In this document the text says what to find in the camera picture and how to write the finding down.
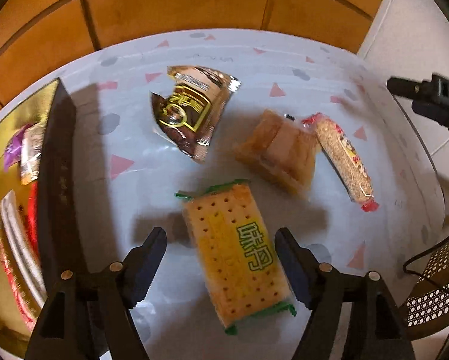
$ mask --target screw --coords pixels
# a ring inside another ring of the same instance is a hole
[[[71,271],[69,271],[69,270],[63,271],[63,272],[61,273],[61,278],[62,278],[63,280],[68,280],[68,279],[70,279],[70,278],[72,278],[72,277],[73,277],[73,272],[71,272]]]
[[[375,272],[375,271],[370,271],[370,273],[368,273],[369,278],[372,281],[379,281],[381,276],[379,275],[379,273]]]
[[[327,262],[322,262],[319,265],[319,270],[321,272],[331,272],[333,270],[333,266],[331,264],[328,264]]]
[[[123,269],[123,264],[120,263],[119,261],[114,262],[109,266],[109,270],[111,272],[119,272],[122,269]]]

